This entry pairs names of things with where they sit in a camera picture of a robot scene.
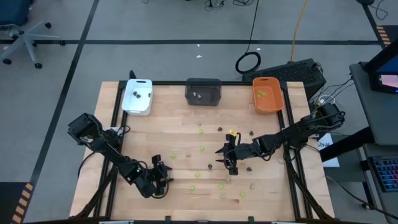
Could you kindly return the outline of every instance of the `orange plastic container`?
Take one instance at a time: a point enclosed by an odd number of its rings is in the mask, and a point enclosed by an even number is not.
[[[259,77],[253,80],[253,96],[256,112],[272,114],[284,107],[279,81],[273,77]]]

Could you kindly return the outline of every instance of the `desk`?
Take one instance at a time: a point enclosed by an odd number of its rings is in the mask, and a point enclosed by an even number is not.
[[[111,123],[117,87],[118,82],[103,82],[101,86],[95,116],[104,128]],[[288,87],[294,120],[298,121],[309,114],[303,83],[291,82]],[[170,183],[169,193],[161,200],[143,198],[135,186],[118,176],[111,219],[164,220],[170,215],[172,220],[247,221],[248,216],[253,216],[256,221],[293,221],[282,149],[276,150],[269,162],[259,158],[239,161],[237,176],[229,176],[224,165],[215,162],[222,158],[215,151],[225,143],[229,129],[242,133],[242,142],[250,142],[250,131],[255,136],[280,131],[277,115],[254,112],[251,86],[223,86],[217,107],[189,106],[184,93],[183,85],[154,85],[150,115],[128,116],[127,125],[131,131],[125,135],[122,148],[123,154],[147,162],[154,154],[161,154],[165,165],[173,168],[169,174],[175,180]],[[317,146],[314,140],[308,143]],[[334,216],[319,153],[304,148],[301,155],[309,191],[325,211]],[[102,164],[103,156],[95,154],[83,166],[70,215],[77,214],[94,194]],[[208,169],[208,164],[213,165],[212,170]],[[246,171],[246,167],[251,167],[252,172]],[[196,173],[200,174],[199,178],[195,177]],[[225,184],[224,189],[218,184]],[[301,205],[302,197],[297,191]],[[244,198],[239,196],[241,192],[246,194]],[[221,194],[225,194],[226,199],[221,199]],[[101,214],[104,214],[107,197],[105,192]],[[303,206],[300,211],[305,217]]]
[[[361,64],[350,65],[349,70],[369,126],[323,149],[321,151],[322,161],[357,149],[366,143],[376,143],[380,146],[398,146],[396,134],[398,96],[372,91],[369,75],[362,69]]]

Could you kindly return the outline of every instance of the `black keyboard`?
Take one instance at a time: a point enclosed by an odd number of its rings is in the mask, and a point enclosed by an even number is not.
[[[382,190],[398,191],[398,155],[370,157],[370,161]]]
[[[288,63],[272,68],[259,70],[243,75],[243,81],[253,81],[257,77],[274,77],[281,81],[313,83],[317,80],[319,72],[314,66],[312,59]]]

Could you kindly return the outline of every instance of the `table leg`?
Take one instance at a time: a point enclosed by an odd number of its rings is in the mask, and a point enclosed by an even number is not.
[[[320,151],[322,162],[338,157],[343,153],[350,152],[361,147],[365,143],[374,143],[373,134],[370,127],[366,127],[355,134],[333,143]]]

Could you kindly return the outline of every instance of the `white bin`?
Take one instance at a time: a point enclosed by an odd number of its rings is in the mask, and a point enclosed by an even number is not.
[[[130,79],[124,91],[122,109],[130,115],[147,116],[152,105],[152,81]]]

